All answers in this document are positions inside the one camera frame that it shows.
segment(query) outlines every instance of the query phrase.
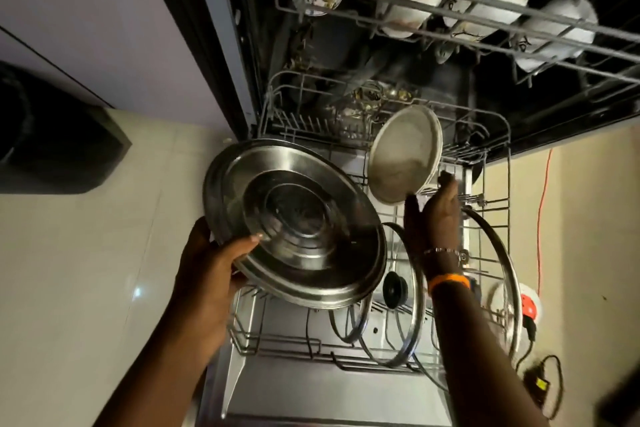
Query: person's right hand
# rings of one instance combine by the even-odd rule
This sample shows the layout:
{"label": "person's right hand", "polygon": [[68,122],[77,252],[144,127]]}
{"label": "person's right hand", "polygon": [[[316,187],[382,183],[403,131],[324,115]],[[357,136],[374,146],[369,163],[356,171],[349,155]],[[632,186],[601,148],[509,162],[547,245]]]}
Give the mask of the person's right hand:
{"label": "person's right hand", "polygon": [[431,261],[423,259],[427,250],[458,250],[460,247],[458,182],[448,172],[443,172],[438,182],[440,188],[427,201],[422,212],[415,196],[408,196],[404,202],[404,229],[410,247],[409,253],[424,261],[428,276],[433,274],[430,273],[433,262],[452,262],[452,258],[436,260],[436,257],[433,257],[434,260]]}

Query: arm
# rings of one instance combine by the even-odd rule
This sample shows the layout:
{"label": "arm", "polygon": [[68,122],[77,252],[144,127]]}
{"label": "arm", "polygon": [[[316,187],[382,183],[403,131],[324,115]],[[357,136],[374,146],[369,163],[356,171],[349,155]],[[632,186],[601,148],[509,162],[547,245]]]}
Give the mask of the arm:
{"label": "arm", "polygon": [[232,262],[259,237],[218,249],[204,218],[196,221],[180,259],[171,300],[149,341],[107,402],[94,427],[178,427],[202,372],[225,340],[239,278]]}
{"label": "arm", "polygon": [[[424,254],[431,248],[458,250],[458,183],[444,174],[442,187],[419,211],[414,196],[405,203],[404,227],[411,253],[427,280],[461,273],[451,253]],[[470,426],[548,426],[511,367],[483,317],[473,293],[463,284],[445,282],[432,295],[436,329],[456,420]]]}

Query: metal plate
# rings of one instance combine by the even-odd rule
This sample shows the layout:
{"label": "metal plate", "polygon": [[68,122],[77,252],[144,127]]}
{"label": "metal plate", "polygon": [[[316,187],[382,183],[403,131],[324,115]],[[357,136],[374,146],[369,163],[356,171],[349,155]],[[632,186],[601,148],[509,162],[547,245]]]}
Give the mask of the metal plate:
{"label": "metal plate", "polygon": [[264,290],[315,309],[351,305],[385,269],[380,218],[364,193],[324,158],[282,140],[225,149],[204,183],[216,240],[262,232],[236,266]]}

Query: orange bracelet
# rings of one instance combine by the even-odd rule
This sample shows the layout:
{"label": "orange bracelet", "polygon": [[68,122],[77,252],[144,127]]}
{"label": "orange bracelet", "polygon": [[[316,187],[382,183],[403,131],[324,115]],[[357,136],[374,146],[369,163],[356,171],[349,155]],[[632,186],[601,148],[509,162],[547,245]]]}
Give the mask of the orange bracelet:
{"label": "orange bracelet", "polygon": [[469,279],[464,275],[460,273],[445,273],[442,275],[436,275],[436,277],[427,282],[427,293],[429,294],[429,297],[431,297],[433,289],[443,282],[459,282],[460,284],[464,284],[468,289],[471,289]]}

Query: red cable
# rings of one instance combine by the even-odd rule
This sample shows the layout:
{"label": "red cable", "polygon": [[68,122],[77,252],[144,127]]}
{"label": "red cable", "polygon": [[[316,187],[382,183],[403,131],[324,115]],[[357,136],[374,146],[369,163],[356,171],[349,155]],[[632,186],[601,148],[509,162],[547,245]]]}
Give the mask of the red cable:
{"label": "red cable", "polygon": [[553,149],[549,150],[547,157],[547,169],[545,170],[545,185],[542,188],[542,197],[540,197],[540,206],[538,207],[538,226],[536,230],[536,246],[538,248],[538,297],[540,297],[540,289],[542,287],[542,252],[540,250],[540,218],[542,217],[542,206],[545,204],[545,195],[547,194],[547,183],[549,180],[549,164],[551,163],[551,154]]}

